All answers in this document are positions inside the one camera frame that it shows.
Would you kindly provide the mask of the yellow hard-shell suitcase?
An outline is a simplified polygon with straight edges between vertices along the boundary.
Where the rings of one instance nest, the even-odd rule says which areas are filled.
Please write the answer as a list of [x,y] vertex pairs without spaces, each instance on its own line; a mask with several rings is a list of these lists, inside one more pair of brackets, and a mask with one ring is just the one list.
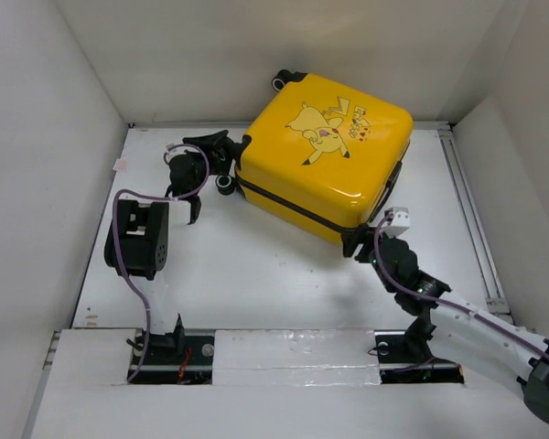
[[214,145],[243,197],[339,243],[370,221],[398,177],[414,121],[395,105],[314,73],[280,70],[277,94],[240,141]]

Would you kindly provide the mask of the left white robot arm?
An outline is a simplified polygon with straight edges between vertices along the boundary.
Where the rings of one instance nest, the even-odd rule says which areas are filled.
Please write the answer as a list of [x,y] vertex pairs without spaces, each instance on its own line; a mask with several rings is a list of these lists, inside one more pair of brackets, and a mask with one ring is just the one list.
[[170,145],[163,155],[169,183],[163,196],[145,196],[121,189],[113,197],[111,225],[104,246],[104,261],[123,277],[143,303],[145,327],[132,343],[139,350],[153,348],[165,362],[185,354],[183,326],[179,315],[167,316],[163,288],[156,280],[168,258],[171,204],[188,205],[188,224],[199,217],[199,193],[211,176],[230,181],[234,142],[226,130],[198,137],[185,137]]

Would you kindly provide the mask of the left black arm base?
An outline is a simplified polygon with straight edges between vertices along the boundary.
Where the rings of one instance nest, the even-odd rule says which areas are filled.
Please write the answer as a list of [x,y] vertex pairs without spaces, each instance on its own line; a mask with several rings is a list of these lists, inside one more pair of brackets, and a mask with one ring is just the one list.
[[212,383],[215,330],[185,329],[181,317],[174,330],[151,335],[144,356],[145,335],[138,331],[131,347],[127,379],[141,385],[209,385]]

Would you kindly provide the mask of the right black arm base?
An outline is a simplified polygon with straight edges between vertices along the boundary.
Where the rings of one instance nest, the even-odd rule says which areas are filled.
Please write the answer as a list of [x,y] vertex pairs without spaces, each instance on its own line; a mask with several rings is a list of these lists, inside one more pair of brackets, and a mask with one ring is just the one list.
[[434,327],[418,317],[407,329],[374,331],[367,354],[378,359],[381,384],[464,384],[462,368],[435,357],[427,345]]

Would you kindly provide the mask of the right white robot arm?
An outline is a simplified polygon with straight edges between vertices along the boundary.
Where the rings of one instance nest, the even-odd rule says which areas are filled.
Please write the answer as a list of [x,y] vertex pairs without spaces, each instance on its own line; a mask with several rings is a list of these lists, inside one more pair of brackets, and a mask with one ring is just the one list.
[[392,220],[341,236],[344,256],[370,264],[385,290],[414,322],[404,348],[413,359],[444,359],[498,382],[549,425],[549,337],[514,326],[456,294],[418,267]]

